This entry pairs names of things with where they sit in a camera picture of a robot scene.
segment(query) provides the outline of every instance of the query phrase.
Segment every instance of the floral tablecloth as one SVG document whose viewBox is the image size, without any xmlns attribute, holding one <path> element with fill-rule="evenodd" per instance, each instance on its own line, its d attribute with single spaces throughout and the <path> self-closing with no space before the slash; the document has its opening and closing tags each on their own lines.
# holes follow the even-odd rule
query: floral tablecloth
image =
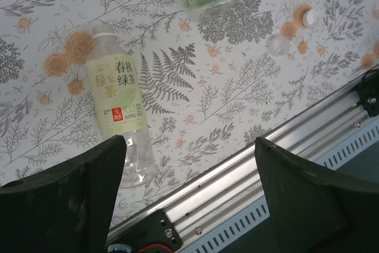
<svg viewBox="0 0 379 253">
<path fill-rule="evenodd" d="M 322 27 L 305 29 L 309 9 Z M 159 174 L 120 190 L 112 225 L 318 102 L 379 55 L 379 0 L 236 0 L 196 23 L 185 0 L 0 0 L 0 185 L 102 138 L 83 63 L 111 24 L 139 65 Z M 291 40 L 288 55 L 268 38 Z"/>
</svg>

